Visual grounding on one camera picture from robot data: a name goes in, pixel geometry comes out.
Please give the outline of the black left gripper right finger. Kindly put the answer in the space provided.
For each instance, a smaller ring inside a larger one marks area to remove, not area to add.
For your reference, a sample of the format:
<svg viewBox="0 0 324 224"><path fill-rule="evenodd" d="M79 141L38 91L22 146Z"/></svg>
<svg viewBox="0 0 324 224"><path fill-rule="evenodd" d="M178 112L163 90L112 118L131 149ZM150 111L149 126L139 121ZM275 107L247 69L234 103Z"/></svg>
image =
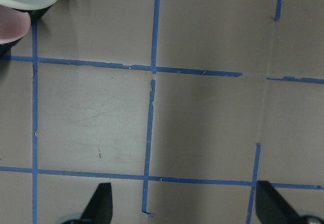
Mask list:
<svg viewBox="0 0 324 224"><path fill-rule="evenodd" d="M255 209L262 224L305 223L305 218L268 181L257 181Z"/></svg>

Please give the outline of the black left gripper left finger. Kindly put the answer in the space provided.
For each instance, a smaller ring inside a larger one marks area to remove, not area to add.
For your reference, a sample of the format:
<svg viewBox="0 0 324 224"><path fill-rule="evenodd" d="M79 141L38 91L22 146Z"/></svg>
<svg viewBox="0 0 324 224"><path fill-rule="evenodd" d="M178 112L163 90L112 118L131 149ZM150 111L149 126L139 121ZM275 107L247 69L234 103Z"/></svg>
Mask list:
<svg viewBox="0 0 324 224"><path fill-rule="evenodd" d="M84 209L79 222L109 224L112 221L111 183L100 183Z"/></svg>

